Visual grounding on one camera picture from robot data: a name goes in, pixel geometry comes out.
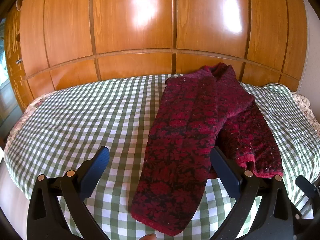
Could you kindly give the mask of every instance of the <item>bed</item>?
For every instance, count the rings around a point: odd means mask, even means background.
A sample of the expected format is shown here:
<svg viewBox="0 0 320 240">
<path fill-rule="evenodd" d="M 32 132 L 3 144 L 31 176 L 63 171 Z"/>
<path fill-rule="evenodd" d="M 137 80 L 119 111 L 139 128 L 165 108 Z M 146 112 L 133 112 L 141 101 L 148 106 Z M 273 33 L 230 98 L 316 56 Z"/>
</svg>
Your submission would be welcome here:
<svg viewBox="0 0 320 240">
<path fill-rule="evenodd" d="M 139 239 L 154 233 L 131 217 L 130 206 L 165 80 L 177 76 L 112 79 L 37 98 L 8 138 L 4 160 L 12 180 L 29 199 L 39 174 L 49 178 L 62 176 L 92 158 L 100 146 L 106 146 L 110 150 L 110 163 L 85 204 L 111 239 Z M 286 86 L 241 85 L 255 96 L 276 139 L 288 196 L 297 205 L 303 193 L 295 186 L 295 178 L 302 174 L 313 182 L 320 172 L 319 135 Z M 59 201 L 71 231 L 80 235 L 63 198 Z M 175 237 L 156 232 L 157 238 L 209 239 L 234 203 L 219 179 L 209 179 L 187 228 Z M 257 197 L 240 234 L 248 232 L 259 204 Z"/>
</svg>

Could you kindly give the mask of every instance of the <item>green and white checkered fabric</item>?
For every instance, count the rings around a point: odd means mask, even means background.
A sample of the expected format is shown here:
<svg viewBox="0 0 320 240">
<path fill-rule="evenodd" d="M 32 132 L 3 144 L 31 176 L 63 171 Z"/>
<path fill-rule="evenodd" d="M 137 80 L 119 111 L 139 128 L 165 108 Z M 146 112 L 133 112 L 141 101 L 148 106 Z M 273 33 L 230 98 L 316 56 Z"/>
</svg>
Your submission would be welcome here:
<svg viewBox="0 0 320 240">
<path fill-rule="evenodd" d="M 155 119 L 165 80 L 178 75 L 153 75 L 71 87 L 49 96 L 27 120 L 5 153 L 5 162 L 16 185 L 31 197 L 39 174 L 62 176 L 91 159 L 100 146 L 110 150 L 110 162 L 86 205 L 112 240 L 132 239 L 154 233 L 130 215 L 149 128 Z M 264 88 L 244 85 L 256 96 L 282 153 L 284 181 L 289 197 L 301 193 L 294 179 L 303 174 L 310 181 L 319 173 L 320 140 L 281 85 Z M 175 237 L 156 232 L 159 239 L 209 239 L 230 212 L 230 199 L 219 179 L 207 181 L 205 194 L 188 227 Z M 260 198 L 240 232 L 246 233 L 257 212 Z M 79 234 L 64 199 L 60 204 L 67 223 Z"/>
</svg>

